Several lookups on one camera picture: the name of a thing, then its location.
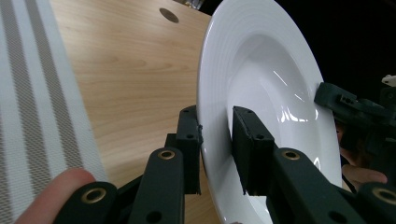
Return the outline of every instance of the white plate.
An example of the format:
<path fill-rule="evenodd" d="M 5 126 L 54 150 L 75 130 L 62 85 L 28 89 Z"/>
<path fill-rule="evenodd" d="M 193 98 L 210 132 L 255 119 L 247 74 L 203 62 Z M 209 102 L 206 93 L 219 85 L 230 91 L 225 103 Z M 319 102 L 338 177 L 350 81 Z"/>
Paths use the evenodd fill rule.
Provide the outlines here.
<path fill-rule="evenodd" d="M 205 170 L 223 223 L 271 223 L 265 197 L 243 195 L 231 155 L 234 105 L 254 110 L 279 147 L 301 150 L 341 186 L 332 113 L 314 103 L 320 82 L 303 35 L 276 2 L 219 6 L 203 46 L 197 106 Z"/>

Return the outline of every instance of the wood grain surface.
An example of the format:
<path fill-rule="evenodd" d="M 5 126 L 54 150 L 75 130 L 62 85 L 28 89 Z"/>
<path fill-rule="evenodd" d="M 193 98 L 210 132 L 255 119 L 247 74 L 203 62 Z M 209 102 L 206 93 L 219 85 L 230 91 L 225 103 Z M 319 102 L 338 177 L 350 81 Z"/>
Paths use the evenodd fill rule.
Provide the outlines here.
<path fill-rule="evenodd" d="M 172 0 L 51 5 L 109 181 L 120 187 L 143 174 L 149 154 L 176 132 L 179 111 L 196 104 L 210 17 Z M 202 166 L 201 188 L 186 196 L 185 222 L 219 223 Z"/>

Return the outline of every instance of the striped placemat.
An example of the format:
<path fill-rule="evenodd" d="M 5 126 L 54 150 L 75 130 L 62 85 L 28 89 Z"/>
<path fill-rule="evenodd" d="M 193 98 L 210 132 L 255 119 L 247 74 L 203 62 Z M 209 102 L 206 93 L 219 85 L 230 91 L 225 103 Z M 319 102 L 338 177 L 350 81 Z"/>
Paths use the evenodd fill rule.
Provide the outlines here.
<path fill-rule="evenodd" d="M 70 167 L 106 174 L 48 0 L 0 1 L 0 223 Z"/>

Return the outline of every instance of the black metal bracket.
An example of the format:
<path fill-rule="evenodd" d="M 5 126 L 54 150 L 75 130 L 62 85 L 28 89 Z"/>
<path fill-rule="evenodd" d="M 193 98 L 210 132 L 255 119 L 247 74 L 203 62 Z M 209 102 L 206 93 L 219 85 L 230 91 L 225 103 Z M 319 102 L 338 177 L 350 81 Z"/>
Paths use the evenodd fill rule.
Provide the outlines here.
<path fill-rule="evenodd" d="M 184 223 L 184 194 L 201 193 L 201 129 L 195 105 L 182 109 L 177 133 L 151 153 L 142 176 L 119 189 L 107 182 L 78 189 L 54 223 Z"/>
<path fill-rule="evenodd" d="M 315 103 L 332 110 L 334 118 L 345 123 L 340 145 L 356 150 L 359 139 L 373 155 L 370 168 L 385 174 L 388 184 L 396 187 L 396 88 L 381 91 L 381 104 L 345 91 L 331 83 L 320 83 Z"/>
<path fill-rule="evenodd" d="M 277 148 L 257 115 L 238 106 L 233 158 L 243 191 L 267 196 L 275 223 L 396 223 L 396 188 L 366 184 L 357 195 L 339 189 L 303 152 Z"/>

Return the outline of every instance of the human finger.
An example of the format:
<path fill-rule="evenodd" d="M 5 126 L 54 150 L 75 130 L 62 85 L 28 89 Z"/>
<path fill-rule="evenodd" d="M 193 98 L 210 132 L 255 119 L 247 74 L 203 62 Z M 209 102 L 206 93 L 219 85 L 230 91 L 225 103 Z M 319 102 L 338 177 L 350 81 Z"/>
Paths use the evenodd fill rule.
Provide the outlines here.
<path fill-rule="evenodd" d="M 16 223 L 52 223 L 69 197 L 80 187 L 94 181 L 93 175 L 84 169 L 64 171 L 47 185 Z"/>
<path fill-rule="evenodd" d="M 380 182 L 384 184 L 388 182 L 387 177 L 378 171 L 350 164 L 344 165 L 342 167 L 342 172 L 346 179 L 349 180 L 356 189 L 359 189 L 362 184 L 368 182 Z"/>

